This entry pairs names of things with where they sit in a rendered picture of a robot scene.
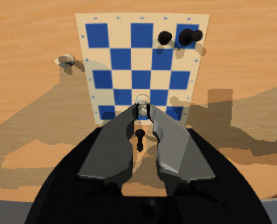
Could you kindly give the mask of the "blue and cream chessboard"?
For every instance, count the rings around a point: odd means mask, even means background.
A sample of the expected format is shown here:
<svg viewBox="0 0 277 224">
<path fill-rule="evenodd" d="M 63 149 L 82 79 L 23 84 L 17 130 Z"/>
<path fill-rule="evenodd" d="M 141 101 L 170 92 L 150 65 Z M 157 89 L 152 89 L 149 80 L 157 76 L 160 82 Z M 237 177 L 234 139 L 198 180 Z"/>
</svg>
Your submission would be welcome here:
<svg viewBox="0 0 277 224">
<path fill-rule="evenodd" d="M 183 13 L 75 14 L 95 124 L 106 124 L 145 94 L 185 126 L 209 15 Z M 184 29 L 201 41 L 179 42 Z M 158 35 L 172 34 L 162 45 Z"/>
</svg>

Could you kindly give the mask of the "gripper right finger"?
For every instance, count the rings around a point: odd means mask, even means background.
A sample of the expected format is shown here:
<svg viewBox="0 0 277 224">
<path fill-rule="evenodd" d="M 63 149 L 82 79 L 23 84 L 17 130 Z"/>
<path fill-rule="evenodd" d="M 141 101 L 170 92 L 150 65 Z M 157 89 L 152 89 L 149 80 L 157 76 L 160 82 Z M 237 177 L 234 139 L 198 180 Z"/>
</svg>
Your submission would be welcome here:
<svg viewBox="0 0 277 224">
<path fill-rule="evenodd" d="M 192 196 L 219 203 L 249 224 L 272 224 L 251 185 L 223 154 L 153 104 L 147 110 L 157 138 L 157 175 L 167 196 L 186 183 Z"/>
</svg>

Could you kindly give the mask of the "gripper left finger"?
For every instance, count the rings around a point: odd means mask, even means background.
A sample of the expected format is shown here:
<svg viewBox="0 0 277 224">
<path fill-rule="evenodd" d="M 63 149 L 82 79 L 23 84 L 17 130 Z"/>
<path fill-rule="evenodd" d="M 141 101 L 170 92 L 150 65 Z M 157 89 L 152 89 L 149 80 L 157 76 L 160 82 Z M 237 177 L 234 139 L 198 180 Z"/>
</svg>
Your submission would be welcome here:
<svg viewBox="0 0 277 224">
<path fill-rule="evenodd" d="M 24 224 L 49 224 L 72 205 L 104 195 L 105 185 L 117 183 L 122 191 L 133 172 L 133 104 L 102 127 L 97 127 L 52 170 L 40 188 Z"/>
</svg>

